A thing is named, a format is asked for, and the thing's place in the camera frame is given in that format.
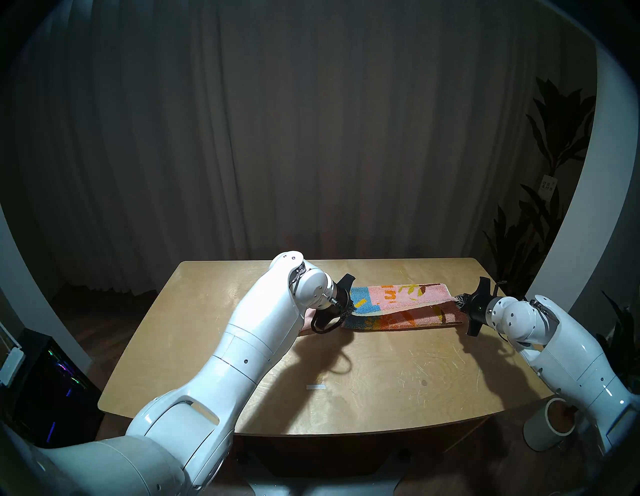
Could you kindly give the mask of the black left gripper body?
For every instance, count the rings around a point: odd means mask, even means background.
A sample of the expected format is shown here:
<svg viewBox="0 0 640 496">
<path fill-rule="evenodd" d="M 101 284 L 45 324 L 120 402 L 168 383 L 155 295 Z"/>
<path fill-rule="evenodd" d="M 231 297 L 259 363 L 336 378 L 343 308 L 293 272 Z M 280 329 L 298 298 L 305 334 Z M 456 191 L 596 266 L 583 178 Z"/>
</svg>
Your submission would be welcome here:
<svg viewBox="0 0 640 496">
<path fill-rule="evenodd" d="M 351 288 L 354 281 L 355 277 L 346 273 L 338 282 L 334 282 L 335 296 L 333 298 L 336 302 L 332 305 L 335 318 L 347 316 L 353 312 L 355 307 L 351 300 Z"/>
</svg>

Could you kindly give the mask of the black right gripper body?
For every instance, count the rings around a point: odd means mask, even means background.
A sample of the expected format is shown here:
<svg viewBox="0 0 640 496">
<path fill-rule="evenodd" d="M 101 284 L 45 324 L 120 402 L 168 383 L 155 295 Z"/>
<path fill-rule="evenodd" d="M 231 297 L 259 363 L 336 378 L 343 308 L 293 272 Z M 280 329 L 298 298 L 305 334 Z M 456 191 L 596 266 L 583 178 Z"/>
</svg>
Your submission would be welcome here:
<svg viewBox="0 0 640 496">
<path fill-rule="evenodd" d="M 491 319 L 494 300 L 499 299 L 499 286 L 485 276 L 479 278 L 476 290 L 466 295 L 466 315 L 468 317 L 468 327 L 466 335 L 477 337 L 482 326 L 487 325 L 487 319 Z"/>
</svg>

